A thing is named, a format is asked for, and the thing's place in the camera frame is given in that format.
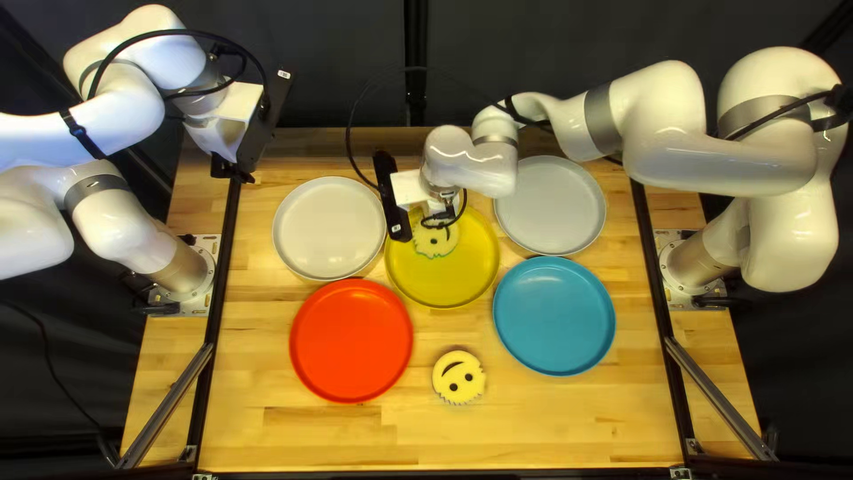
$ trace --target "sponge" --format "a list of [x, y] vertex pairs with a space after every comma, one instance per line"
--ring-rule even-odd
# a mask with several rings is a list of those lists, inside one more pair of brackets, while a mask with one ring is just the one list
[[485, 373], [465, 350], [444, 354], [432, 368], [432, 388], [451, 405], [468, 403], [485, 392]]
[[412, 240], [415, 241], [415, 251], [429, 259], [447, 256], [459, 243], [459, 225], [426, 228], [418, 220], [412, 226]]

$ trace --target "plate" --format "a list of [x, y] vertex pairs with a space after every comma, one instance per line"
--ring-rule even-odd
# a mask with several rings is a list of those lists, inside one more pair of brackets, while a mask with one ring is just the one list
[[321, 398], [361, 403], [403, 375], [412, 342], [400, 299], [382, 285], [349, 278], [320, 288], [299, 309], [290, 330], [290, 361]]
[[504, 275], [492, 307], [509, 353], [556, 377], [586, 372], [607, 354], [616, 333], [613, 303], [601, 281], [561, 257], [522, 261]]
[[495, 216], [520, 247], [540, 255], [569, 255], [601, 233], [606, 203], [601, 187], [583, 167], [539, 155], [519, 162], [515, 193], [495, 199]]
[[379, 198], [343, 177], [320, 177], [296, 187], [272, 223], [272, 241], [287, 268], [326, 282], [366, 267], [382, 248], [385, 232]]
[[[420, 221], [420, 209], [409, 212], [413, 229]], [[456, 225], [459, 243], [445, 256], [429, 258], [415, 250], [414, 241], [388, 240], [386, 271], [403, 295], [430, 308], [456, 308], [477, 300], [492, 286], [500, 266], [495, 232], [470, 205]]]

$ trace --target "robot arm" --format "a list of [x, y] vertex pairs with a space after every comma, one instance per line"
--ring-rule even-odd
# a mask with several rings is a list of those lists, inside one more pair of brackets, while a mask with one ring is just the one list
[[[737, 132], [838, 83], [838, 75], [809, 52], [759, 50], [736, 63], [722, 83], [720, 133]], [[697, 258], [681, 262], [687, 266], [680, 278], [685, 290], [703, 291], [709, 280], [741, 266], [747, 282], [758, 288], [795, 290], [815, 282], [835, 253], [829, 172], [847, 125], [813, 132], [810, 122], [831, 114], [825, 105], [797, 108], [741, 141], [710, 137], [699, 78], [679, 61], [660, 62], [568, 100], [533, 92], [512, 100], [521, 116], [549, 120], [560, 148], [574, 161], [621, 151], [625, 172], [643, 184], [740, 197], [721, 221], [693, 239], [703, 244], [692, 249]], [[411, 173], [392, 175], [398, 204], [431, 199], [425, 213], [432, 214], [440, 208], [435, 199], [441, 191], [445, 204], [459, 188], [510, 195], [518, 127], [510, 114], [488, 107], [474, 118], [470, 137], [452, 126], [435, 129], [424, 147], [422, 192], [411, 192], [418, 186]], [[679, 253], [670, 258], [679, 260]]]
[[[141, 33], [183, 28], [168, 8], [141, 7], [70, 49], [63, 62], [66, 74], [86, 97], [102, 59], [119, 44]], [[165, 111], [160, 90], [202, 90], [222, 82], [192, 37], [160, 36], [122, 50], [104, 69], [96, 95], [66, 112], [0, 114], [0, 186], [8, 187], [0, 188], [0, 239], [13, 244], [0, 253], [0, 278], [55, 265], [71, 254], [73, 240], [58, 211], [64, 208], [101, 257], [169, 291], [198, 288], [207, 275], [202, 257], [148, 216], [118, 170], [100, 159], [158, 128]], [[175, 104], [202, 149], [236, 162], [262, 91], [261, 85], [234, 82]], [[82, 140], [78, 126], [84, 129]], [[35, 232], [43, 241], [24, 244]]]

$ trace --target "wooden table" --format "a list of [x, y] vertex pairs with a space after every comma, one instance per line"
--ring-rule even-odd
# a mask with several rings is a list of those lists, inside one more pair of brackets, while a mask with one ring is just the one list
[[[359, 128], [359, 165], [384, 148], [400, 169], [416, 168], [428, 128]], [[242, 189], [229, 266], [222, 329], [200, 451], [207, 471], [338, 471], [412, 469], [583, 468], [668, 466], [682, 460], [655, 326], [630, 184], [621, 167], [584, 163], [607, 200], [601, 237], [570, 255], [607, 287], [617, 332], [607, 357], [573, 378], [527, 370], [501, 346], [491, 322], [494, 289], [466, 307], [439, 311], [405, 301], [415, 349], [399, 383], [361, 406], [334, 405], [296, 378], [287, 335], [302, 301], [321, 284], [288, 271], [273, 249], [270, 227], [295, 186], [323, 175], [355, 179], [343, 156], [343, 132], [282, 129]], [[522, 131], [519, 156], [559, 155], [540, 132]], [[206, 156], [191, 143], [178, 166], [168, 225], [176, 233], [221, 229], [228, 182], [209, 178]], [[705, 224], [694, 193], [647, 189], [653, 225]], [[470, 207], [491, 221], [501, 244], [502, 277], [533, 256], [501, 231], [491, 201], [471, 194]], [[384, 285], [385, 266], [366, 274]], [[749, 386], [728, 312], [673, 313], [676, 337], [722, 392], [757, 428]], [[189, 358], [201, 345], [203, 319], [149, 319], [125, 427], [126, 448]], [[451, 345], [469, 348], [488, 374], [485, 395], [449, 407], [432, 391], [434, 361]], [[688, 380], [696, 436], [706, 451], [746, 451]], [[172, 417], [145, 460], [173, 461], [183, 449], [192, 395]]]

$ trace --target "red plate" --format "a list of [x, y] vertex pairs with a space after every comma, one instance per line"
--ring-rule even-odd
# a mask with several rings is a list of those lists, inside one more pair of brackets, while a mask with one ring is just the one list
[[389, 289], [360, 278], [314, 292], [290, 330], [290, 361], [309, 390], [339, 403], [385, 393], [412, 355], [412, 322]]

